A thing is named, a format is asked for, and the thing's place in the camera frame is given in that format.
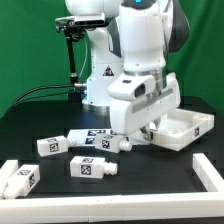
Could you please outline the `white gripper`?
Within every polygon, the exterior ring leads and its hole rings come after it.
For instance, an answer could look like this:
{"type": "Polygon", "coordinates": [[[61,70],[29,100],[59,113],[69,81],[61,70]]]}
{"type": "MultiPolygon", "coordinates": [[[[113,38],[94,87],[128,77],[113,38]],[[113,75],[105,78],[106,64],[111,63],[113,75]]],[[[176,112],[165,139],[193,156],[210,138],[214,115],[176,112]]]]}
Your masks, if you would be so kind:
{"type": "Polygon", "coordinates": [[[128,136],[140,129],[146,141],[153,140],[153,133],[146,126],[180,105],[180,91],[176,75],[166,76],[167,86],[155,96],[154,92],[133,101],[112,98],[110,102],[110,124],[112,130],[128,136]]]}

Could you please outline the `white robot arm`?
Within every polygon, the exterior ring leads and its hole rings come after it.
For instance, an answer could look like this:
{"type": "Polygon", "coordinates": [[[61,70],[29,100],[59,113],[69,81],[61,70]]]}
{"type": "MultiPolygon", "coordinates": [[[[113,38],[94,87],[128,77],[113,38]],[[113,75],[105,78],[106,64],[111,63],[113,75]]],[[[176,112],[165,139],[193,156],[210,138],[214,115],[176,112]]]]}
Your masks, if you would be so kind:
{"type": "Polygon", "coordinates": [[[65,0],[69,23],[87,31],[92,71],[83,104],[108,109],[112,130],[128,136],[180,105],[167,56],[189,24],[179,0],[65,0]]]}

